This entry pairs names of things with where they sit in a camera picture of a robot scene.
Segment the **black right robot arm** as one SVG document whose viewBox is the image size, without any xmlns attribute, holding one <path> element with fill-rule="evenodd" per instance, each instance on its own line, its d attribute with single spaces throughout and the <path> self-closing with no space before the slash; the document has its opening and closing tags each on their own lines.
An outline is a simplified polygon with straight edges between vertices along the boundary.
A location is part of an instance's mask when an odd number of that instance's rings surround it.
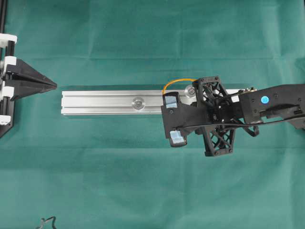
<svg viewBox="0 0 305 229">
<path fill-rule="evenodd" d="M 259 135 L 263 118 L 279 118 L 296 129 L 305 127 L 304 84 L 283 84 L 262 90 L 241 89 L 228 93 L 218 76 L 193 82 L 196 106 L 205 118 L 195 133 L 203 135 L 205 155 L 220 156 L 233 152 L 235 131 L 242 128 L 251 136 Z"/>
</svg>

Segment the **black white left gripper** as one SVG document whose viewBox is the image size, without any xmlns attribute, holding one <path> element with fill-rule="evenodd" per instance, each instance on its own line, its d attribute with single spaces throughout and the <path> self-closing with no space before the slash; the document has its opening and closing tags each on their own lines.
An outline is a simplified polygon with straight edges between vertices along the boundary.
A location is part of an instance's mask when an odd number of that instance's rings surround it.
<svg viewBox="0 0 305 229">
<path fill-rule="evenodd" d="M 13 127 L 15 102 L 12 100 L 57 88 L 55 82 L 14 56 L 16 42 L 16 35 L 0 34 L 0 50 L 5 50 L 4 59 L 0 61 L 1 137 Z"/>
</svg>

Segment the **black lattice right gripper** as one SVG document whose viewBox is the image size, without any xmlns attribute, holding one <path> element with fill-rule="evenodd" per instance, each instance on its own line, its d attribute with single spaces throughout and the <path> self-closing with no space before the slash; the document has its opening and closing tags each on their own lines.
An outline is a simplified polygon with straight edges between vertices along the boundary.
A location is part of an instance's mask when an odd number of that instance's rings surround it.
<svg viewBox="0 0 305 229">
<path fill-rule="evenodd" d="M 239 89 L 228 93 L 218 76 L 205 77 L 193 82 L 196 99 L 207 106 L 211 123 L 195 130 L 203 136 L 205 156 L 221 156 L 233 152 L 235 131 L 241 127 L 250 136 L 259 134 L 258 126 L 247 126 L 241 119 L 244 114 L 239 102 L 232 97 L 243 93 L 255 92 L 256 89 Z"/>
</svg>

